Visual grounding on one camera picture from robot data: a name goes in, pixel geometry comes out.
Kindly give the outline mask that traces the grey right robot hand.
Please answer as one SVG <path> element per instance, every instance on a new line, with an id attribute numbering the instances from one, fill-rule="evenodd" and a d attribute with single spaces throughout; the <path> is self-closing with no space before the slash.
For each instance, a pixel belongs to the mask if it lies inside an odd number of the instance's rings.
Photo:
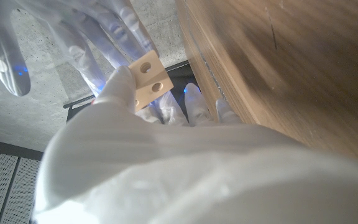
<path id="1" fill-rule="evenodd" d="M 23 9 L 48 29 L 65 58 L 94 95 L 106 79 L 89 47 L 92 43 L 114 67 L 128 66 L 157 48 L 129 0 L 0 0 L 0 81 L 9 93 L 30 92 L 30 76 L 11 23 Z"/>

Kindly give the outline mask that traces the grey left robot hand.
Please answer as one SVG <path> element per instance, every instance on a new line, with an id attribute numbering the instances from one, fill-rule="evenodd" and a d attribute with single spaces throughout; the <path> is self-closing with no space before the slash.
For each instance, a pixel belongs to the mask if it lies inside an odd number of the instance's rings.
<path id="1" fill-rule="evenodd" d="M 209 117 L 197 86 L 187 114 L 171 94 L 135 111 L 117 68 L 91 106 L 49 142 L 38 223 L 358 223 L 358 161 L 243 124 L 224 100 Z"/>

